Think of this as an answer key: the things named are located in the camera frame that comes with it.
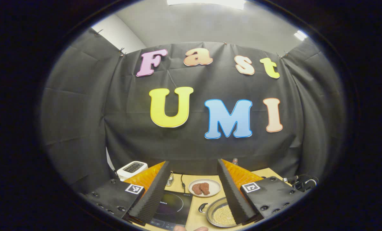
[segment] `induction cooktop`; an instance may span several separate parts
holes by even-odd
[[[150,225],[173,230],[176,225],[185,227],[192,201],[191,193],[164,190],[160,205]]]

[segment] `black cable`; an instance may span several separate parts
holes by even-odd
[[[181,185],[182,185],[182,187],[184,188],[184,193],[185,193],[185,184],[184,184],[184,182],[182,182],[182,175],[183,175],[183,174],[181,174]]]

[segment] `cooked meat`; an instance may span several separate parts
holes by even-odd
[[[200,184],[200,190],[203,192],[204,195],[210,194],[209,189],[210,189],[210,185],[208,183]]]
[[[194,184],[194,185],[192,186],[192,190],[193,190],[194,193],[197,194],[197,195],[201,195],[201,194],[202,194],[202,192],[201,192],[201,190],[200,190],[200,184]]]

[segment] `letter m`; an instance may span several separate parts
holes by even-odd
[[[204,104],[210,111],[208,132],[205,134],[207,139],[218,139],[221,133],[218,132],[218,124],[226,137],[229,137],[234,129],[234,136],[237,138],[250,137],[252,131],[249,127],[249,114],[252,102],[246,99],[238,100],[234,110],[229,114],[224,103],[220,99],[209,99]]]

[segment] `hand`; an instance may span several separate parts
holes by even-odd
[[[172,231],[187,231],[184,227],[176,225]],[[207,227],[200,227],[194,231],[208,231]]]

